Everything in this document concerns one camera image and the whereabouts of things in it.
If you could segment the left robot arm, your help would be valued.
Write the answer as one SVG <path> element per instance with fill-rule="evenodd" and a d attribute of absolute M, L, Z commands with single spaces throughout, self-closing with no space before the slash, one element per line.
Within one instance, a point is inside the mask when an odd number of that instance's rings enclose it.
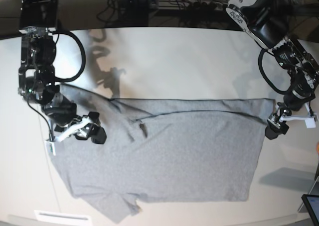
<path fill-rule="evenodd" d="M 290 76 L 290 86 L 278 89 L 270 80 L 267 84 L 283 101 L 267 120 L 265 136 L 275 139 L 286 134 L 288 121 L 296 120 L 296 112 L 309 107 L 319 85 L 319 65 L 298 41 L 289 27 L 288 17 L 304 15 L 318 17 L 317 4 L 294 5 L 291 0 L 107 0 L 106 19 L 96 18 L 105 27 L 147 27 L 151 20 L 165 17 L 177 26 L 211 28 L 226 23 L 231 30 L 240 30 L 260 47 L 258 68 L 264 79 L 263 57 L 269 54 Z"/>

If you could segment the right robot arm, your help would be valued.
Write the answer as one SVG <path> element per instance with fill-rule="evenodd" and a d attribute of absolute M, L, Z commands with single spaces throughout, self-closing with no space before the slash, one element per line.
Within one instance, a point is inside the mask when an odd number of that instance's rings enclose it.
<path fill-rule="evenodd" d="M 28 106 L 41 107 L 39 116 L 48 126 L 50 144 L 74 136 L 77 140 L 90 139 L 94 144 L 104 144 L 106 132 L 101 126 L 98 112 L 77 114 L 77 105 L 60 91 L 61 83 L 73 82 L 86 66 L 86 55 L 79 38 L 61 27 L 58 19 L 58 0 L 21 0 L 19 32 L 21 59 L 18 69 L 18 93 Z M 69 78 L 55 75 L 57 41 L 54 35 L 71 37 L 80 50 L 79 71 Z"/>

